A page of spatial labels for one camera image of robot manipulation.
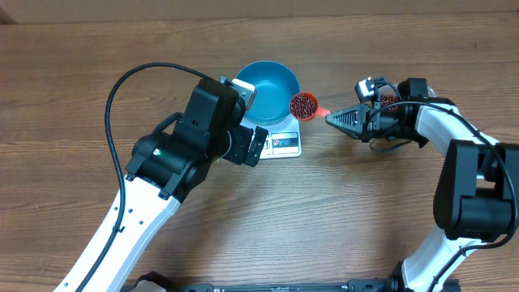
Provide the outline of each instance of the wooden surface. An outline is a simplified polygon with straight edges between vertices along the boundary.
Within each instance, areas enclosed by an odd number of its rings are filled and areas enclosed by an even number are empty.
[[[517,0],[0,0],[16,24],[512,12]]]
[[[71,269],[118,188],[105,100],[134,66],[178,62],[213,77],[272,59],[325,108],[358,103],[367,76],[427,77],[474,125],[519,143],[519,13],[235,19],[0,27],[0,290],[50,291]],[[154,69],[116,96],[112,127],[131,147],[183,110],[197,79]],[[298,159],[254,169],[218,161],[150,242],[129,281],[339,282],[384,277],[434,224],[443,158],[428,144],[377,154],[322,119]],[[455,273],[464,291],[517,291],[517,239]]]

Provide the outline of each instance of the bowl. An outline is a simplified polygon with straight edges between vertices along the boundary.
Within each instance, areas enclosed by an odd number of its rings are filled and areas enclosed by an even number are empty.
[[[279,62],[253,62],[236,78],[256,86],[256,98],[245,118],[260,126],[271,126],[285,120],[290,115],[290,100],[300,92],[296,75]]]

